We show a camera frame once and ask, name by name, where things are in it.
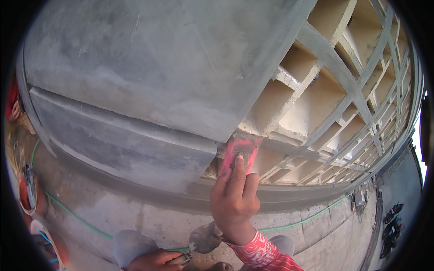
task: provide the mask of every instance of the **red shirt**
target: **red shirt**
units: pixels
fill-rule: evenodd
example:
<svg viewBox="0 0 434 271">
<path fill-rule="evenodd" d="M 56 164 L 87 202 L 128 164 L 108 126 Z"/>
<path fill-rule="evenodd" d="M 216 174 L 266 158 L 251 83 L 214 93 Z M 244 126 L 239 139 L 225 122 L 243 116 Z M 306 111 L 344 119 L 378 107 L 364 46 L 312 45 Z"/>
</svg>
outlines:
<svg viewBox="0 0 434 271">
<path fill-rule="evenodd" d="M 14 73 L 10 85 L 9 85 L 9 91 L 7 94 L 7 100 L 6 100 L 6 110 L 4 113 L 4 116 L 7 120 L 9 120 L 10 115 L 12 114 L 12 108 L 16 101 L 18 101 L 18 96 L 20 93 L 18 92 L 18 83 L 16 82 L 16 75 Z"/>
<path fill-rule="evenodd" d="M 243 247 L 225 243 L 233 249 L 243 263 L 250 267 L 250 270 L 303 271 L 290 256 L 280 253 L 279 249 L 258 231 L 253 240 Z"/>
</svg>

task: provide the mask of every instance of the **hand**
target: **hand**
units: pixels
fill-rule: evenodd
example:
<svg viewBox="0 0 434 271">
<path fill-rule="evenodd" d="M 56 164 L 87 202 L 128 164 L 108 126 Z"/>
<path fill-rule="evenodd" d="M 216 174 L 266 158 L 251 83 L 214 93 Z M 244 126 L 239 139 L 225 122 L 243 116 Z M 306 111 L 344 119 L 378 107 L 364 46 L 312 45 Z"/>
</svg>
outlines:
<svg viewBox="0 0 434 271">
<path fill-rule="evenodd" d="M 171 261 L 179 256 L 181 252 L 168 252 L 164 249 L 158 249 L 152 253 L 138 256 L 128 266 L 127 271 L 178 271 L 184 266 L 180 264 L 166 265 L 166 262 Z"/>
<path fill-rule="evenodd" d="M 226 239 L 234 245 L 244 246 L 256 234 L 256 229 L 251 225 L 250 219 L 261 206 L 256 197 L 259 175 L 252 173 L 246 176 L 244 159 L 242 155 L 239 155 L 235 159 L 232 181 L 225 195 L 224 191 L 231 172 L 229 169 L 218 177 L 211 190 L 211 213 Z"/>
<path fill-rule="evenodd" d="M 12 107 L 11 117 L 13 118 L 13 120 L 16 120 L 16 119 L 18 119 L 18 117 L 20 115 L 21 115 L 20 105 L 18 104 L 18 101 L 16 101 L 15 104 L 13 104 L 13 107 Z"/>
</svg>

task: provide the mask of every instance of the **foot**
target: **foot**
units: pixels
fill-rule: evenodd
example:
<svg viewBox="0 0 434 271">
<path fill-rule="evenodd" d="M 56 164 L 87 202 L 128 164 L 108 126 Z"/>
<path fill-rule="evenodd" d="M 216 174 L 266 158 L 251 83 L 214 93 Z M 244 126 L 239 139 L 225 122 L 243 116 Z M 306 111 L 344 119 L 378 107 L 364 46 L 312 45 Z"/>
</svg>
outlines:
<svg viewBox="0 0 434 271">
<path fill-rule="evenodd" d="M 209 271 L 233 271 L 233 267 L 232 265 L 221 261 L 214 264 Z"/>
</svg>

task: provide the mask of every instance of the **trowel blade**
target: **trowel blade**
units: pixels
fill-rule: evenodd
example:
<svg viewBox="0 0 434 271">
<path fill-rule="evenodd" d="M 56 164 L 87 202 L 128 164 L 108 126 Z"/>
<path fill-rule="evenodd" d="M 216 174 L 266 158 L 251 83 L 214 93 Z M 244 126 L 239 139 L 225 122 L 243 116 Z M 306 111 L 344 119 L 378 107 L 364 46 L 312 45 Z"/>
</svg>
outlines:
<svg viewBox="0 0 434 271">
<path fill-rule="evenodd" d="M 192 231 L 188 240 L 190 252 L 194 251 L 202 254 L 210 253 L 215 248 L 218 248 L 220 243 L 221 232 L 214 221 Z"/>
</svg>

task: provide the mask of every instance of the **patterned sleeve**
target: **patterned sleeve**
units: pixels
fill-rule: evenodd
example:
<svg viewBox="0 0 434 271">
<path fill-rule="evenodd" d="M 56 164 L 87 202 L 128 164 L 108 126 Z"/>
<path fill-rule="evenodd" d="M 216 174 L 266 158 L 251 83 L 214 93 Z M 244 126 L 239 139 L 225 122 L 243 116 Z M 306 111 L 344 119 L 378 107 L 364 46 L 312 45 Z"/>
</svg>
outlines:
<svg viewBox="0 0 434 271">
<path fill-rule="evenodd" d="M 258 231 L 255 237 L 243 247 L 225 243 L 250 269 L 303 271 L 290 256 L 280 253 L 279 249 Z"/>
</svg>

